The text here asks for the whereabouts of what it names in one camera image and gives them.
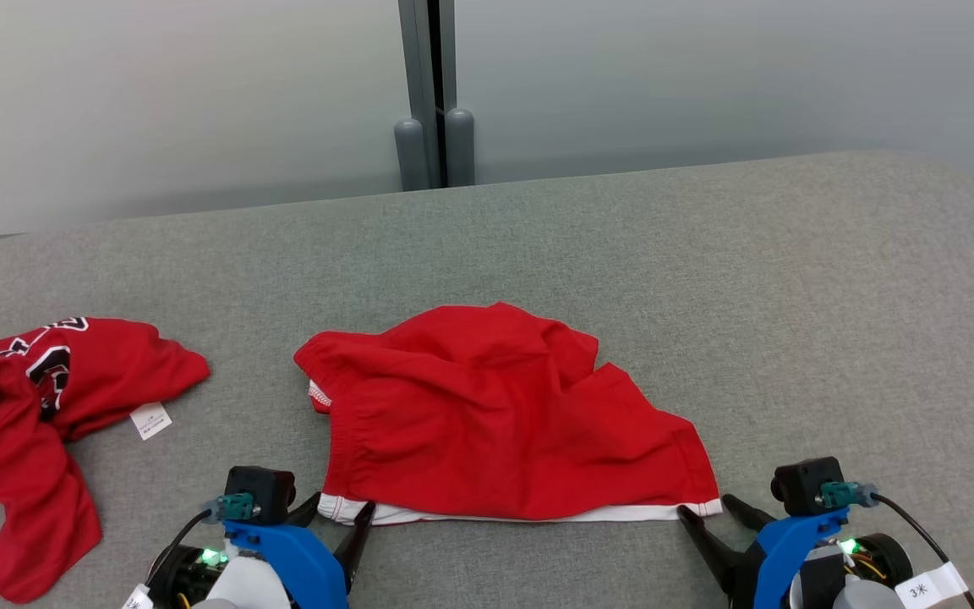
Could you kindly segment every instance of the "green led light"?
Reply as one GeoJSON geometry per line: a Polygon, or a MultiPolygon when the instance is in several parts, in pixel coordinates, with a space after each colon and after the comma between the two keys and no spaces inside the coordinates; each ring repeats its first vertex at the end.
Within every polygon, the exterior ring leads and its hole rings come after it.
{"type": "Polygon", "coordinates": [[[208,550],[208,548],[206,548],[205,550],[201,551],[201,561],[205,564],[209,564],[211,567],[213,564],[217,564],[221,561],[221,553],[219,551],[208,550]]]}

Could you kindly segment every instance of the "black cable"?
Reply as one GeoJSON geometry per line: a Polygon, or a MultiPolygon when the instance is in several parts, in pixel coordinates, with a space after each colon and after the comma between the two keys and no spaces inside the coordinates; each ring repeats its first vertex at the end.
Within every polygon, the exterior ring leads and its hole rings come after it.
{"type": "Polygon", "coordinates": [[[163,548],[163,551],[160,551],[160,554],[156,557],[156,561],[152,563],[152,568],[150,568],[148,578],[145,579],[145,587],[152,587],[152,579],[156,577],[157,571],[163,567],[163,563],[165,563],[167,558],[171,556],[171,551],[175,550],[175,547],[177,547],[179,543],[183,542],[183,537],[186,536],[186,533],[189,533],[190,529],[192,529],[195,524],[201,523],[202,520],[205,520],[205,518],[212,513],[213,510],[205,509],[202,510],[201,513],[198,513],[197,516],[190,518],[189,523],[186,523],[185,527],[178,532],[178,535],[175,535],[175,539],[171,540],[171,543],[167,544],[167,547],[163,548]]]}
{"type": "MultiPolygon", "coordinates": [[[[936,542],[934,537],[927,532],[927,529],[923,528],[922,524],[917,523],[915,518],[913,518],[908,512],[905,512],[904,508],[897,505],[896,501],[890,500],[890,498],[886,497],[885,495],[878,493],[870,493],[870,497],[872,497],[874,501],[884,502],[885,505],[892,508],[893,512],[898,513],[901,518],[904,518],[905,523],[911,524],[911,527],[915,529],[917,533],[919,533],[919,536],[923,537],[923,540],[931,546],[931,550],[934,551],[934,554],[938,555],[938,559],[942,560],[942,563],[949,562],[949,556],[946,555],[946,552],[942,550],[942,546],[939,546],[938,542],[936,542]]],[[[967,605],[969,605],[971,609],[974,609],[974,596],[971,596],[971,590],[964,593],[964,601],[967,601],[967,605]]]]}

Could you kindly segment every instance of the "yellow wire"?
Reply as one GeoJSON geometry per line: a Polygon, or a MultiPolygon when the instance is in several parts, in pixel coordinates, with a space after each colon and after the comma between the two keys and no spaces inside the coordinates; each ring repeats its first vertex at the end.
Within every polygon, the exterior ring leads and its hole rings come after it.
{"type": "Polygon", "coordinates": [[[853,556],[851,559],[855,560],[855,563],[862,564],[863,567],[866,567],[867,569],[874,571],[874,574],[878,575],[879,578],[885,579],[885,575],[882,574],[881,571],[878,571],[878,567],[874,567],[873,564],[869,562],[869,560],[863,560],[858,556],[853,556]]]}

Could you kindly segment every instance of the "white tag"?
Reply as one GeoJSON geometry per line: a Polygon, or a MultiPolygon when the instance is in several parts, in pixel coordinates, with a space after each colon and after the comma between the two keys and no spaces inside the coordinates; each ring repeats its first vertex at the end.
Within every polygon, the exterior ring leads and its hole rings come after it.
{"type": "Polygon", "coordinates": [[[920,573],[896,586],[896,594],[905,609],[927,609],[944,599],[960,596],[967,592],[967,585],[952,562],[943,564],[932,571],[920,573]]]}
{"type": "Polygon", "coordinates": [[[130,419],[134,421],[134,427],[138,428],[142,440],[150,439],[171,424],[171,417],[167,416],[167,411],[163,409],[163,404],[160,402],[140,406],[130,413],[130,419]]]}
{"type": "Polygon", "coordinates": [[[123,609],[152,609],[152,601],[148,597],[148,587],[138,584],[134,593],[123,603],[123,609]]]}

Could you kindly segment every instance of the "gray couch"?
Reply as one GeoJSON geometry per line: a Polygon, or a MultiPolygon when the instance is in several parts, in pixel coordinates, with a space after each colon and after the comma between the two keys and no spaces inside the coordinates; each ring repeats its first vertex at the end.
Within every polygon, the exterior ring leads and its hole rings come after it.
{"type": "MultiPolygon", "coordinates": [[[[497,300],[598,336],[604,361],[695,423],[722,491],[777,513],[773,467],[834,454],[913,512],[974,589],[974,181],[927,158],[846,153],[1,240],[0,337],[121,316],[212,366],[155,438],[124,421],[70,447],[104,541],[32,606],[121,605],[229,466],[293,470],[301,497],[318,488],[328,419],[291,361],[315,332],[497,300]]],[[[750,540],[727,516],[710,527],[750,540]]],[[[315,529],[330,544],[347,531],[315,529]]],[[[887,508],[849,531],[884,531],[937,566],[887,508]]],[[[351,602],[725,606],[678,523],[376,529],[351,602]]]]}

